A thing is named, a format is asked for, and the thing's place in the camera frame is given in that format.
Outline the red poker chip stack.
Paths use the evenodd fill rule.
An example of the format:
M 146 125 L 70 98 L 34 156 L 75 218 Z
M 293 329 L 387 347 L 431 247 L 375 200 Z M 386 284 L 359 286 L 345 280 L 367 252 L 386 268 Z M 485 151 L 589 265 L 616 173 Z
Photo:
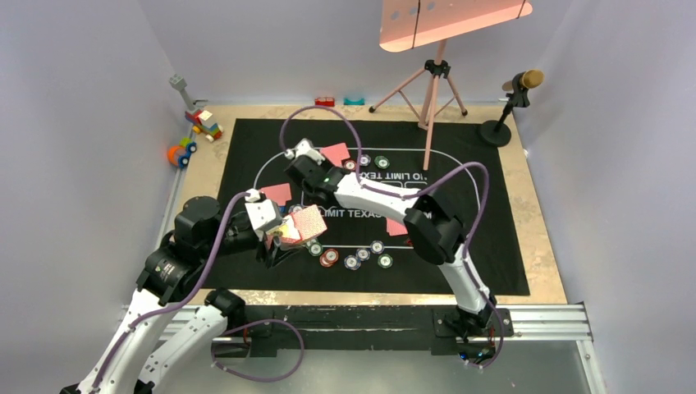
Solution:
M 330 268 L 339 260 L 337 250 L 330 248 L 325 250 L 319 257 L 319 263 L 324 268 Z

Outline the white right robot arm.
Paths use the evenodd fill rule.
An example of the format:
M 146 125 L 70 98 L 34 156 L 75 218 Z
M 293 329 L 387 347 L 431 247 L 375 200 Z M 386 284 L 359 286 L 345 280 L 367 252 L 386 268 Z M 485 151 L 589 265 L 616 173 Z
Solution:
M 469 247 L 488 201 L 489 174 L 478 162 L 461 164 L 423 190 L 390 186 L 334 166 L 320 153 L 286 151 L 288 177 L 315 204 L 358 209 L 405 226 L 414 252 L 437 266 L 451 288 L 457 313 L 448 327 L 462 337 L 489 332 L 497 315 L 496 301 L 483 284 L 470 257 Z M 483 174 L 478 212 L 466 224 L 458 207 L 440 192 L 445 182 L 475 167 Z

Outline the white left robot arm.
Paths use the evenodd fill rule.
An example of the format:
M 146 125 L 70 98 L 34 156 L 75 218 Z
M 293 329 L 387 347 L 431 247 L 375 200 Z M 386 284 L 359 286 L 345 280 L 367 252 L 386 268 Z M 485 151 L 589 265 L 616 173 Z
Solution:
M 160 338 L 198 293 L 221 254 L 259 250 L 271 263 L 283 223 L 277 203 L 258 190 L 235 195 L 226 208 L 213 197 L 187 201 L 175 226 L 145 260 L 130 305 L 107 349 L 80 382 L 63 393 L 164 393 L 196 353 L 218 336 L 233 336 L 274 318 L 251 322 L 245 301 L 224 288 L 210 291 L 193 316 L 166 341 Z

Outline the red playing card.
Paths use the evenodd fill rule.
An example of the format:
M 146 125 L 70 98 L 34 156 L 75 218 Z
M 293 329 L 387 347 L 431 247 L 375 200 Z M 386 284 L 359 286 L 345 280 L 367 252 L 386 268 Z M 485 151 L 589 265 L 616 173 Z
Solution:
M 279 207 L 284 207 L 288 202 L 292 201 L 291 185 L 289 183 L 265 186 L 260 188 L 259 192 L 265 194 L 268 199 L 275 202 Z
M 386 231 L 389 236 L 403 236 L 408 234 L 408 230 L 401 222 L 386 219 Z
M 350 152 L 346 143 L 322 147 L 319 151 L 331 164 L 337 167 L 342 167 L 343 162 L 350 159 Z

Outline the red playing card box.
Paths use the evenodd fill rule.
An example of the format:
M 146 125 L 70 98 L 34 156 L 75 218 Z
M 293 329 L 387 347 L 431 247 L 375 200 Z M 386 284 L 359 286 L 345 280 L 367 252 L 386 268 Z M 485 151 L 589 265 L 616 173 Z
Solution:
M 319 206 L 310 205 L 290 213 L 282 219 L 282 224 L 271 230 L 283 245 L 303 245 L 327 230 Z

